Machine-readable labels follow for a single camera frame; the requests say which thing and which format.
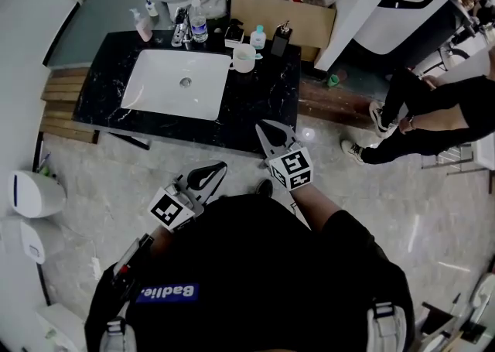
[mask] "white mug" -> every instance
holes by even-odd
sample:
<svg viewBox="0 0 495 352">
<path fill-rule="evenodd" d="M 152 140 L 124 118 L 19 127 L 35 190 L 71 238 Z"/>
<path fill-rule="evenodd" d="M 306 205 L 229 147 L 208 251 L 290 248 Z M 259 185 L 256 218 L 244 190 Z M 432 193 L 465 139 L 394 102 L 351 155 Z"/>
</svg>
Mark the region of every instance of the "white mug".
<svg viewBox="0 0 495 352">
<path fill-rule="evenodd" d="M 255 58 L 260 59 L 259 56 L 256 56 L 256 50 L 250 44 L 239 44 L 232 53 L 232 63 L 234 65 L 230 67 L 230 70 L 249 73 L 254 69 Z"/>
</svg>

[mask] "gray marble floor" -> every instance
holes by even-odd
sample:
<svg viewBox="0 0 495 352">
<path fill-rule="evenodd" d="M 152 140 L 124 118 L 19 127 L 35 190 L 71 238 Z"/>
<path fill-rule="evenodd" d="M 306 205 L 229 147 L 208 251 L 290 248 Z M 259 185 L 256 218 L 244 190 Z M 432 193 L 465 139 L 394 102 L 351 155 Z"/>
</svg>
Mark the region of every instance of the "gray marble floor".
<svg viewBox="0 0 495 352">
<path fill-rule="evenodd" d="M 297 132 L 311 153 L 315 184 L 368 227 L 404 269 L 416 313 L 423 301 L 450 310 L 459 292 L 465 302 L 495 248 L 495 201 L 487 194 L 487 174 L 446 177 L 444 169 L 421 170 L 419 156 L 359 166 L 343 155 L 339 141 L 377 143 L 371 132 L 301 115 Z M 217 196 L 248 193 L 268 175 L 257 158 L 186 142 L 153 142 L 146 152 L 106 134 L 98 145 L 51 135 L 45 140 L 52 152 L 49 165 L 68 198 L 65 210 L 51 220 L 72 231 L 63 228 L 66 249 L 43 269 L 53 300 L 81 317 L 97 284 L 93 255 L 106 268 L 135 238 L 151 232 L 156 222 L 146 213 L 149 201 L 184 164 L 225 161 L 228 174 Z M 289 208 L 291 197 L 275 187 L 274 198 Z"/>
</svg>

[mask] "shoe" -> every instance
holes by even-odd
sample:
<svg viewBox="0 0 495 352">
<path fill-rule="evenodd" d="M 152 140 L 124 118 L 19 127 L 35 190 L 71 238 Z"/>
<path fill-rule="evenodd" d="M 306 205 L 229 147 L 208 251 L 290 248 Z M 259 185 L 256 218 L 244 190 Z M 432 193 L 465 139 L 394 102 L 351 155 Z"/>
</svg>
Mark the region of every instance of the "shoe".
<svg viewBox="0 0 495 352">
<path fill-rule="evenodd" d="M 357 143 L 352 143 L 349 140 L 343 140 L 340 143 L 340 147 L 342 147 L 342 151 L 345 155 L 352 158 L 358 164 L 363 165 L 364 161 L 361 158 L 361 153 L 363 152 L 363 148 Z"/>
<path fill-rule="evenodd" d="M 262 195 L 263 197 L 271 198 L 273 195 L 273 183 L 270 179 L 262 180 L 254 191 L 256 195 Z"/>
<path fill-rule="evenodd" d="M 370 116 L 374 122 L 374 130 L 379 138 L 387 138 L 390 135 L 391 126 L 384 127 L 381 124 L 381 113 L 383 108 L 377 101 L 372 101 L 370 103 Z"/>
</svg>

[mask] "white rectangular sink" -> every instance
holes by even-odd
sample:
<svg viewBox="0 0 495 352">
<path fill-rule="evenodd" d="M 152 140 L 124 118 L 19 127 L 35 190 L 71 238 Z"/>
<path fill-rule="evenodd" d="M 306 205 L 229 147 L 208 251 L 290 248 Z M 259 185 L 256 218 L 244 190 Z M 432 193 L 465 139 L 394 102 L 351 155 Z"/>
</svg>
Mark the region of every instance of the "white rectangular sink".
<svg viewBox="0 0 495 352">
<path fill-rule="evenodd" d="M 216 120 L 230 61 L 218 53 L 143 50 L 121 108 Z"/>
</svg>

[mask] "faucet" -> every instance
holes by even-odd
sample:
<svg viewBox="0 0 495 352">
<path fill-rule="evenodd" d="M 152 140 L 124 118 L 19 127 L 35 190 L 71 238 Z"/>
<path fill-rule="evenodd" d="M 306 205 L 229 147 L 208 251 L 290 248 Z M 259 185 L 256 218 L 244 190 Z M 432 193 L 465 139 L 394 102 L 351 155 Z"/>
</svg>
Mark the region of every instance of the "faucet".
<svg viewBox="0 0 495 352">
<path fill-rule="evenodd" d="M 193 33 L 191 32 L 188 8 L 178 7 L 173 22 L 176 29 L 173 33 L 172 46 L 179 47 L 184 43 L 186 49 L 191 50 L 193 48 Z"/>
</svg>

